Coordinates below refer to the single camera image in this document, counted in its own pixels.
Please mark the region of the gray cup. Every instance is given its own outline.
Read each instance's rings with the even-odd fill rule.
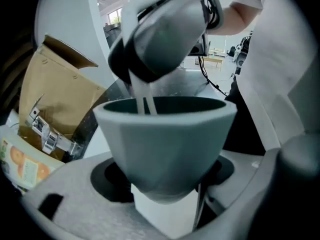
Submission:
[[[142,193],[158,203],[188,195],[215,163],[236,106],[201,97],[155,97],[158,115],[139,115],[136,99],[93,111],[114,161]]]

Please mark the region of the label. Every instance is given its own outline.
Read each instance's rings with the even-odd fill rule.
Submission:
[[[32,189],[45,179],[54,168],[26,155],[3,139],[0,146],[1,167],[5,175],[18,186]]]
[[[29,185],[30,187],[34,187],[37,183],[37,172],[38,164],[26,158],[24,160],[22,171],[23,183]]]

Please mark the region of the window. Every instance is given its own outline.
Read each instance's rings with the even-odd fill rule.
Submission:
[[[121,11],[122,8],[115,10],[108,14],[110,24],[120,23],[121,22]]]

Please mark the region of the white shirt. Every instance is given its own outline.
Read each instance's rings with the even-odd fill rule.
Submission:
[[[237,84],[266,151],[280,148],[290,138],[319,126],[315,126],[319,110],[313,118],[306,112],[319,102],[310,100],[319,82],[315,86],[303,81],[319,66],[318,46],[291,0],[234,2],[262,10]]]

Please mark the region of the metal clip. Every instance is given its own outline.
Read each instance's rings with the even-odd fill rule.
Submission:
[[[52,151],[59,148],[67,152],[70,156],[75,156],[82,150],[82,147],[75,141],[67,139],[56,129],[51,128],[50,125],[39,115],[40,110],[37,108],[37,105],[43,96],[44,94],[35,101],[26,120],[26,124],[41,137],[43,152],[51,154]]]

